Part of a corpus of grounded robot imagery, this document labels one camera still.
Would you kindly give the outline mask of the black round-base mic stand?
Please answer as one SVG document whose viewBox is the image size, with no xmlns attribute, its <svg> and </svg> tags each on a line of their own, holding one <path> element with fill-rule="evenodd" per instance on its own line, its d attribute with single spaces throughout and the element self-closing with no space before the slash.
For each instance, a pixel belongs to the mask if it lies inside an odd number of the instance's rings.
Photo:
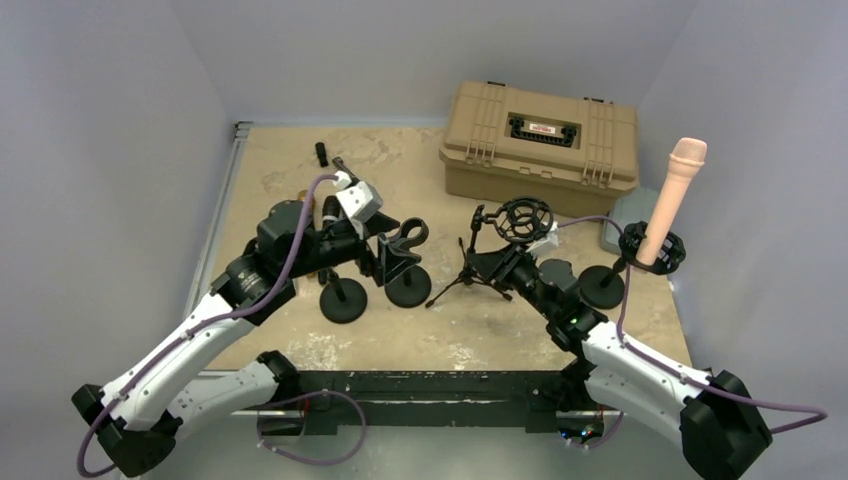
<svg viewBox="0 0 848 480">
<path fill-rule="evenodd" d="M 394 235 L 404 235 L 410 238 L 424 238 L 424 243 L 429 236 L 429 228 L 426 222 L 413 217 L 405 220 Z M 430 296 L 432 282 L 429 274 L 420 266 L 405 271 L 392 283 L 384 287 L 388 300 L 395 306 L 401 308 L 414 308 L 424 303 Z"/>
</svg>

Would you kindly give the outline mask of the black tripod shock-mount stand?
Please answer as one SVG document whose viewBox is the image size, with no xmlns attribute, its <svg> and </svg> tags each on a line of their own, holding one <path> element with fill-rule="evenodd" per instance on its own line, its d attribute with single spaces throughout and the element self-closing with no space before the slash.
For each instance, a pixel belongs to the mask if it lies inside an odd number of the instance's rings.
<svg viewBox="0 0 848 480">
<path fill-rule="evenodd" d="M 459 274 L 442 291 L 427 301 L 426 308 L 431 308 L 442 295 L 459 284 L 487 286 L 501 295 L 496 286 L 484 283 L 471 265 L 471 254 L 478 252 L 476 250 L 477 236 L 484 224 L 492 225 L 497 235 L 507 242 L 508 246 L 516 245 L 528 248 L 531 243 L 541 239 L 554 222 L 554 216 L 549 205 L 532 196 L 515 197 L 502 204 L 493 213 L 485 213 L 484 209 L 484 205 L 479 205 L 472 215 L 470 244 L 465 246 L 463 238 L 458 238 L 463 257 L 463 266 Z"/>
</svg>

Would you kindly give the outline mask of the black clip mic stand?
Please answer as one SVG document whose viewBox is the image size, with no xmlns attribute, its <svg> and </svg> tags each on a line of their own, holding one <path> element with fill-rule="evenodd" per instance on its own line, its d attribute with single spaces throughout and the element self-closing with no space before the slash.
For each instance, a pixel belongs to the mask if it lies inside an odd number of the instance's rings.
<svg viewBox="0 0 848 480">
<path fill-rule="evenodd" d="M 367 305 L 367 292 L 358 281 L 340 277 L 333 270 L 327 273 L 327 282 L 319 298 L 320 311 L 327 320 L 349 324 L 363 315 Z"/>
</svg>

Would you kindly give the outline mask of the black microphone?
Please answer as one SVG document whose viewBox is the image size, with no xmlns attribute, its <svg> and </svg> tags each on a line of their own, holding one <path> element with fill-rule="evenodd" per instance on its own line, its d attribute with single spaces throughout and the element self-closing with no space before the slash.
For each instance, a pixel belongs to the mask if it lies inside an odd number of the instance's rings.
<svg viewBox="0 0 848 480">
<path fill-rule="evenodd" d="M 322 229 L 328 229 L 337 222 L 340 219 L 341 211 L 342 207 L 338 198 L 335 195 L 327 196 L 322 206 Z"/>
</svg>

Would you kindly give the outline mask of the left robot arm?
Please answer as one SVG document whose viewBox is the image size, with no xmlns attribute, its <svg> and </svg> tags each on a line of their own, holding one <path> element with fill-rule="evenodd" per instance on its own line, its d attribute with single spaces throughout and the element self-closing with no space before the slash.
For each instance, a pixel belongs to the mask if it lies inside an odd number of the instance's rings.
<svg viewBox="0 0 848 480">
<path fill-rule="evenodd" d="M 97 441 L 111 468 L 132 478 L 154 469 L 179 441 L 215 418 L 267 404 L 306 411 L 311 396 L 297 368 L 278 351 L 263 352 L 214 381 L 201 382 L 198 375 L 293 299 L 298 277 L 354 262 L 363 276 L 388 287 L 419 264 L 414 248 L 428 236 L 423 220 L 375 213 L 364 227 L 358 232 L 341 219 L 316 229 L 309 203 L 274 205 L 243 253 L 175 331 L 125 374 L 73 394 L 89 427 L 86 440 Z"/>
</svg>

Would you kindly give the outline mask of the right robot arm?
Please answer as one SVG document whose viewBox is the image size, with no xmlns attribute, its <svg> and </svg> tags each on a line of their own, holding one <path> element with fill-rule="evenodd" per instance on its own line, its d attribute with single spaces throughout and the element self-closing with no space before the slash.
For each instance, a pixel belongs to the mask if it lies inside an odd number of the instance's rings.
<svg viewBox="0 0 848 480">
<path fill-rule="evenodd" d="M 466 259 L 485 282 L 530 304 L 554 344 L 586 368 L 561 381 L 569 404 L 593 400 L 625 413 L 669 440 L 703 479 L 740 478 L 772 444 L 737 376 L 693 369 L 619 332 L 583 301 L 569 262 L 539 262 L 516 245 Z"/>
</svg>

